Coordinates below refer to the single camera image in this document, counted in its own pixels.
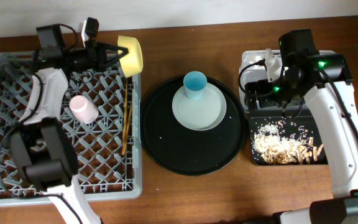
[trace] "green led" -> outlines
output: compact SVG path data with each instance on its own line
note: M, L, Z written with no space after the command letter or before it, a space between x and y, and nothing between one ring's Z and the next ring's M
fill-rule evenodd
M325 65L326 65L326 62L323 62L323 61L318 62L318 66L320 66L320 68L323 68Z

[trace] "wall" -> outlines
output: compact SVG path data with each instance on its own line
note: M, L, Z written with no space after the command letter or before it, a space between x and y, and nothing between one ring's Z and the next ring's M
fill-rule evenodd
M358 0L0 0L0 37L57 22L77 29L88 16L119 30L350 15Z

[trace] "white plate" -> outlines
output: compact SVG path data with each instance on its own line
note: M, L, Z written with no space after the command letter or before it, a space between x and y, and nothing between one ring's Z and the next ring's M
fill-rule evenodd
M205 131L218 125L226 114L226 100L220 89L207 83L198 100L187 98L185 87L175 93L172 111L181 125L195 131Z

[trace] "round black tray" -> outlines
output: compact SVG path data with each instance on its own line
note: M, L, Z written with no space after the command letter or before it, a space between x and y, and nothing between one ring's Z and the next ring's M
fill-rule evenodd
M240 101L219 81L207 78L226 99L226 114L215 127L194 131L174 117L172 100L183 86L176 77L157 87L142 104L141 136L145 150L162 167L183 175L203 175L227 165L243 147L246 119Z

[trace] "wood surface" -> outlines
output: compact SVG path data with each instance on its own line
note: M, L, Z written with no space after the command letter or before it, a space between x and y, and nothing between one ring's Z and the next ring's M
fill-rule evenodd
M98 40L116 44L118 35L139 40L143 98L165 80L193 70L218 79L238 96L241 54L278 49L282 34L302 28L313 30L318 49L345 55L358 109L358 16L120 30L100 32ZM38 46L36 37L0 39L0 52ZM143 152L142 195L135 200L91 202L91 207L104 223L217 223L305 208L332 197L328 166L255 166L246 138L243 150L228 166L200 177L167 171ZM63 223L63 219L53 205L41 205L0 208L0 223Z

